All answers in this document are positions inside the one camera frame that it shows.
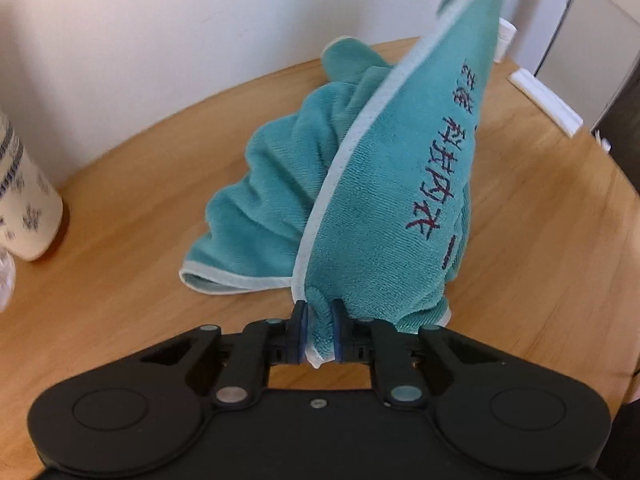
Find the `white patterned canister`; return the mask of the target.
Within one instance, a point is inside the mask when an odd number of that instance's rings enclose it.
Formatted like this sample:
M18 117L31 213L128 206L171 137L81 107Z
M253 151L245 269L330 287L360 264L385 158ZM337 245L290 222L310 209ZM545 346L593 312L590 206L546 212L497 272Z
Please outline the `white patterned canister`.
M1 114L0 154L1 246L22 260L34 261L56 239L64 203L5 114Z

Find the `teal microfiber towel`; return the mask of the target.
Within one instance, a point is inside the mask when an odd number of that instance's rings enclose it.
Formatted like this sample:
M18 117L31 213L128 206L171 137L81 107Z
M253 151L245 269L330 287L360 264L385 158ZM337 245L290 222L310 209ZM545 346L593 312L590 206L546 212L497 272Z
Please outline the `teal microfiber towel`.
M502 0L442 0L398 63L340 37L326 82L250 138L247 173L206 206L179 275L206 295L288 289L309 309L306 358L341 359L333 311L404 333L445 325L469 237L475 135Z

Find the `white cabinet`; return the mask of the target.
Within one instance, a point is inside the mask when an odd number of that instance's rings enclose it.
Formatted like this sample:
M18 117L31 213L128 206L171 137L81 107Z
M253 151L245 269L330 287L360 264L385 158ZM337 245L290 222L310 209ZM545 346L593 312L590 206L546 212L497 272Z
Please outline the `white cabinet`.
M639 63L639 0L570 0L536 77L591 130Z

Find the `white tissue pack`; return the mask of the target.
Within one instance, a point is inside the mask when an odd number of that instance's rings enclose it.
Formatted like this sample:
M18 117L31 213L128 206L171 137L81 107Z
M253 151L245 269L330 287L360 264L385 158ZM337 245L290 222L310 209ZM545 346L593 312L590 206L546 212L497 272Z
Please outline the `white tissue pack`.
M584 120L526 68L514 70L509 76L509 81L569 138L582 128Z

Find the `clear water bottle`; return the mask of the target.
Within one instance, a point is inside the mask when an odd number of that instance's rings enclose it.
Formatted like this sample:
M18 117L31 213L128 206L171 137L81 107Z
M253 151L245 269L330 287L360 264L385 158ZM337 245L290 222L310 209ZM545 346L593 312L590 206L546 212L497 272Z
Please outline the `clear water bottle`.
M12 255L0 249L0 312L8 307L15 287L16 267Z

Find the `small white bottle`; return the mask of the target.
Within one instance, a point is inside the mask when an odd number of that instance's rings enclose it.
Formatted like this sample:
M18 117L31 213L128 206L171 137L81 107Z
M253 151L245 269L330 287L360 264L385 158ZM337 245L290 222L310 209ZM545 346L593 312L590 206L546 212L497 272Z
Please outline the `small white bottle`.
M505 20L504 18L500 18L498 40L494 55L495 63L501 63L506 57L506 52L508 52L517 32L518 29L511 22Z

